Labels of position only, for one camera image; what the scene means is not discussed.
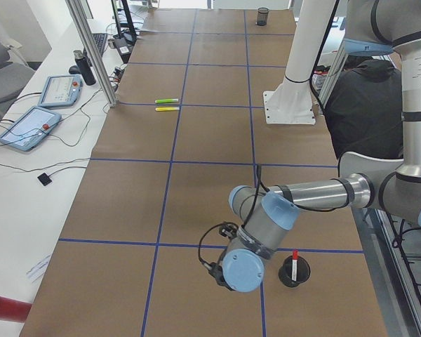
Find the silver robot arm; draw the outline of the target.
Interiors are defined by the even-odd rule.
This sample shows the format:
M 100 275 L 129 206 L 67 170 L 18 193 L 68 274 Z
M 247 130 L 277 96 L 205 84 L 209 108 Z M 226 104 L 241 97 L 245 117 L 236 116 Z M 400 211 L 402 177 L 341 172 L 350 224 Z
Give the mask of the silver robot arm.
M 421 227 L 421 1 L 350 1 L 345 50 L 401 56 L 403 158 L 348 152 L 334 179 L 235 187 L 229 205 L 242 225 L 225 232 L 228 246 L 208 269 L 220 286 L 239 292 L 258 288 L 265 265 L 301 211 L 371 207 Z

